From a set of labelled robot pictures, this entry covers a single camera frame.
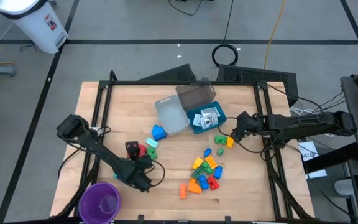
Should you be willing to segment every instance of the purple bowl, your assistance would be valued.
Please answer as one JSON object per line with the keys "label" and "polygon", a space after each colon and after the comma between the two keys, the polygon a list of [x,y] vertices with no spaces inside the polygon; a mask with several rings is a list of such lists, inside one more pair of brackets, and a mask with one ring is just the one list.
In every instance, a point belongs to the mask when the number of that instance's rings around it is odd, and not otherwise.
{"label": "purple bowl", "polygon": [[120,196],[117,189],[100,182],[86,189],[80,200],[80,217],[87,224],[109,223],[117,215]]}

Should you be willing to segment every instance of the wooden table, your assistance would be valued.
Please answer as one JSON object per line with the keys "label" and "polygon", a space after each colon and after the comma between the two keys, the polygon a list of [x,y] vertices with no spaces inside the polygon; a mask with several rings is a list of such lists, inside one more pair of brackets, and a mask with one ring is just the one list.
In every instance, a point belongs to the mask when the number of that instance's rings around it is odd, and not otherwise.
{"label": "wooden table", "polygon": [[[270,84],[285,91],[282,83]],[[88,121],[92,119],[97,89],[98,82],[84,82],[81,87],[75,113]],[[251,86],[215,85],[214,89],[214,100],[219,102],[226,116],[237,116],[243,111],[249,114],[257,112],[254,89]],[[145,139],[151,137],[152,126],[158,124],[154,102],[173,94],[176,94],[175,87],[168,85],[113,86],[107,122],[112,132],[105,136],[104,145],[118,156],[125,157],[125,142],[139,141],[145,144]],[[286,96],[272,88],[269,88],[269,95],[273,113],[289,116]],[[221,129],[229,134],[235,127],[236,121],[229,119]],[[121,210],[116,220],[136,220],[139,214],[145,215],[146,220],[223,220],[226,215],[231,216],[232,220],[274,220],[266,163],[259,154],[251,154],[238,145],[232,149],[225,148],[224,154],[217,156],[216,151],[221,146],[215,145],[215,134],[219,134],[218,129],[195,135],[189,128],[160,141],[157,148],[158,161],[165,166],[166,176],[162,184],[152,188],[149,193],[142,193],[114,180],[111,167],[101,162],[98,181],[114,184],[121,195]],[[254,151],[263,149],[260,136],[246,137],[242,143]],[[289,144],[298,147],[295,140]],[[206,190],[202,194],[188,192],[186,199],[180,199],[180,184],[189,182],[193,161],[202,157],[207,147],[213,149],[216,162],[223,166],[220,188]],[[73,151],[68,146],[65,157]],[[306,212],[314,216],[300,153],[289,147],[281,152],[290,192]],[[83,160],[84,153],[79,152],[62,169],[51,215],[60,212],[77,190]],[[148,176],[153,183],[157,183],[162,177],[162,169],[156,165]],[[281,214],[285,217],[279,188],[277,192]]]}

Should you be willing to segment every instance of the gray floor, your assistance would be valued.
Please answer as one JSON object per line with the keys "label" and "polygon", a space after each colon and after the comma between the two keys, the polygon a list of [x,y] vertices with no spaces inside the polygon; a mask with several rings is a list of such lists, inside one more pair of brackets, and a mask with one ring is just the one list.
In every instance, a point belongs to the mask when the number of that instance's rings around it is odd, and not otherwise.
{"label": "gray floor", "polygon": [[[74,0],[58,1],[55,11],[65,24]],[[347,0],[358,24],[358,0]],[[279,0],[236,0],[227,39],[270,37],[280,10]],[[197,1],[176,4],[192,11]],[[147,40],[147,39],[221,39],[224,36],[230,1],[205,1],[193,17],[174,11],[166,0],[80,1],[69,35],[71,40]],[[0,15],[0,35],[9,21]],[[27,40],[16,26],[5,40]],[[357,40],[339,0],[288,0],[277,40]],[[14,78],[0,75],[0,205],[22,149],[53,56],[18,44],[2,47],[16,60]],[[113,69],[119,80],[137,80],[163,70],[189,63],[198,77],[216,79],[211,61],[214,44],[137,44],[64,46],[39,119],[19,183],[9,207],[6,222],[47,218],[57,184],[57,169],[65,145],[55,136],[55,128],[75,110],[81,82],[107,79]],[[241,45],[238,65],[262,68],[266,45]],[[231,61],[222,49],[217,58]],[[0,61],[6,61],[0,52]],[[323,103],[340,89],[339,78],[358,74],[357,45],[272,45],[268,69],[295,72],[299,95]],[[314,108],[304,101],[297,107]],[[345,104],[333,108],[346,110]],[[317,139],[341,147],[353,138]],[[314,180],[329,192],[336,203],[344,199],[332,189],[332,182],[343,176],[342,167],[328,170],[329,177]],[[330,221],[347,218],[327,203],[312,188],[316,216]]]}

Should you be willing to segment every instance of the table leg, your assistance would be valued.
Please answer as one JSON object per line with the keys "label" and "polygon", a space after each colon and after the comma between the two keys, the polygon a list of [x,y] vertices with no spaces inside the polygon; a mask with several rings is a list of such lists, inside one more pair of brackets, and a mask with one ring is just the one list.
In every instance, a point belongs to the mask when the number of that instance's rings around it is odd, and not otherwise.
{"label": "table leg", "polygon": [[358,160],[358,147],[356,142],[348,144],[335,151],[315,157],[314,159],[310,159],[303,164],[303,167],[305,168],[305,173],[306,171],[308,173],[312,173],[330,166],[342,164],[349,159]]}

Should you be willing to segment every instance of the trash can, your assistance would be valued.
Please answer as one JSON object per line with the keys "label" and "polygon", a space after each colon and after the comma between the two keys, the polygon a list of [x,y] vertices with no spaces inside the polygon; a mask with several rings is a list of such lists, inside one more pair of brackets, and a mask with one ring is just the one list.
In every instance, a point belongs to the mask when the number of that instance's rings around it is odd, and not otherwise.
{"label": "trash can", "polygon": [[68,38],[48,0],[0,0],[0,13],[46,53],[58,52]]}

